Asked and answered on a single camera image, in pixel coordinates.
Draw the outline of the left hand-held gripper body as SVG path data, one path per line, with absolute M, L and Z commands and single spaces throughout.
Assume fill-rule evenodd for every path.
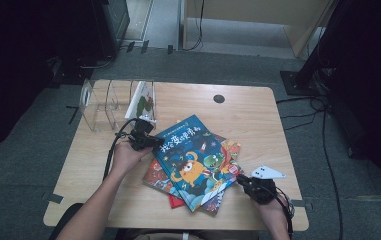
M 153 130 L 154 126 L 151 122 L 145 119 L 135 119 L 135 124 L 130 132 L 129 139 L 131 140 L 131 147 L 139 151 L 146 148 L 150 143 L 156 143 L 148 139 L 149 133 Z

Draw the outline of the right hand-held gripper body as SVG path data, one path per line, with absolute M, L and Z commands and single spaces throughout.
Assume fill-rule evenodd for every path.
M 284 173 L 261 165 L 251 172 L 249 176 L 252 179 L 251 192 L 246 194 L 260 205 L 268 204 L 277 197 L 277 187 L 274 180 L 285 177 Z

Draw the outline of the white caterpillar picture book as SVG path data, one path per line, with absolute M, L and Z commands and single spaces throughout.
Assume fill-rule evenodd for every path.
M 143 118 L 155 124 L 155 85 L 153 81 L 132 81 L 130 101 L 125 113 L 127 120 Z

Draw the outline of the clear acrylic book rack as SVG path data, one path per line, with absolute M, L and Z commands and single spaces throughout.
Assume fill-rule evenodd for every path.
M 84 81 L 79 109 L 91 131 L 116 131 L 127 121 L 132 81 L 141 80 Z

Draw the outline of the person's left hand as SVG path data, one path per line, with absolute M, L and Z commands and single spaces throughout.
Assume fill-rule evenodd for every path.
M 128 141 L 118 143 L 114 148 L 110 176 L 125 177 L 137 164 L 152 151 L 151 148 L 134 150 Z

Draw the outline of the person's right hand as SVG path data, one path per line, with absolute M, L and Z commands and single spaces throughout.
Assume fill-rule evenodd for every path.
M 252 204 L 259 213 L 260 218 L 268 230 L 287 230 L 287 219 L 282 206 L 277 200 L 272 200 L 268 204 L 264 205 L 260 205 L 256 201 L 252 201 Z

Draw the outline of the grey tape strip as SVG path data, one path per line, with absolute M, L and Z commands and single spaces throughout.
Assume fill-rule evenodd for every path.
M 310 200 L 304 200 L 304 199 L 293 199 L 292 200 L 292 203 L 295 207 L 304 207 L 305 209 L 307 210 L 312 210 L 313 209 L 313 205 L 312 205 L 312 202 Z
M 63 199 L 64 199 L 64 197 L 60 196 L 60 195 L 57 195 L 57 194 L 54 194 L 54 193 L 45 192 L 42 195 L 42 199 L 46 200 L 48 202 L 53 202 L 53 203 L 56 203 L 56 204 L 61 204 Z

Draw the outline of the red book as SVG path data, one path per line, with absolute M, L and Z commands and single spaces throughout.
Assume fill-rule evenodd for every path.
M 174 195 L 169 194 L 168 199 L 172 209 L 185 205 L 185 202 L 181 198 Z

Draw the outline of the crossed black tape mark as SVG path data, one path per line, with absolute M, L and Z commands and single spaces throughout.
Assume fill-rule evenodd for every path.
M 66 108 L 67 109 L 71 109 L 73 111 L 73 113 L 72 113 L 72 115 L 71 115 L 71 117 L 69 119 L 69 122 L 68 122 L 68 124 L 71 125 L 73 123 L 73 121 L 74 121 L 78 111 L 79 111 L 79 106 L 70 106 L 70 105 L 67 105 Z

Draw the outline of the dark floor equipment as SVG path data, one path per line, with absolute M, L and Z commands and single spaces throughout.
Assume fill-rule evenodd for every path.
M 61 85 L 81 86 L 93 73 L 92 69 L 82 67 L 79 62 L 65 62 L 59 57 L 48 59 L 46 64 L 53 75 L 50 88 L 59 88 Z

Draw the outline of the black metal stand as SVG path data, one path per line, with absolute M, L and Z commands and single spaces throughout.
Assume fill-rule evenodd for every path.
M 310 39 L 314 36 L 317 29 L 320 29 L 317 45 L 310 52 L 305 64 L 298 71 L 281 71 L 280 76 L 283 81 L 286 93 L 295 96 L 319 96 L 320 93 L 314 83 L 314 74 L 329 61 L 320 58 L 320 47 L 323 43 L 322 38 L 326 36 L 326 28 L 331 19 L 333 11 L 340 0 L 324 0 L 318 13 L 314 14 L 313 19 L 305 25 L 286 27 L 286 36 L 289 38 L 292 49 L 297 57 L 302 56 L 302 51 L 308 49 Z

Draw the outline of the black cabinet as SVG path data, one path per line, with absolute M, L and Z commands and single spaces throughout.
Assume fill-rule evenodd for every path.
M 126 0 L 91 0 L 104 58 L 115 57 L 130 23 Z

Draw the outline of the dark curtain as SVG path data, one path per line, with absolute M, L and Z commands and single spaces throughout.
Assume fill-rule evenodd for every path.
M 90 0 L 0 0 L 0 143 L 49 87 L 46 61 L 78 62 L 73 45 Z
M 381 0 L 339 0 L 327 30 L 338 56 L 331 88 L 364 130 L 361 150 L 381 168 Z

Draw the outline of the light wooden partition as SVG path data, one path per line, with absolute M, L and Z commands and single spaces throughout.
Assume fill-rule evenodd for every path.
M 179 36 L 186 46 L 188 18 L 279 24 L 295 57 L 314 32 L 325 26 L 337 0 L 180 0 Z

